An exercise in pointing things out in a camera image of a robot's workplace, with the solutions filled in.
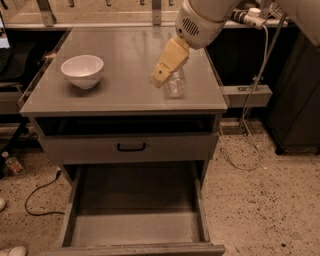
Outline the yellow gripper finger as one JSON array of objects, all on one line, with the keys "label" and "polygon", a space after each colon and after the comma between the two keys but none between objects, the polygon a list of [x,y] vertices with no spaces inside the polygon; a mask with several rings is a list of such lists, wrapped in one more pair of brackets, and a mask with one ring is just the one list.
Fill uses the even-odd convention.
[{"label": "yellow gripper finger", "polygon": [[172,73],[173,69],[170,65],[158,63],[151,74],[150,81],[155,87],[160,88],[171,77]]}]

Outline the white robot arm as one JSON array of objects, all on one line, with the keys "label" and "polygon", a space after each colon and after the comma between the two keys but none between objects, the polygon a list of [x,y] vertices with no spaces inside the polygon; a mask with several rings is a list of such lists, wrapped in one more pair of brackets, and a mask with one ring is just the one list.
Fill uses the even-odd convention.
[{"label": "white robot arm", "polygon": [[[189,49],[213,42],[242,0],[184,0],[176,22],[176,36],[166,44],[151,74],[161,87],[189,58]],[[275,0],[311,43],[320,46],[320,0]]]}]

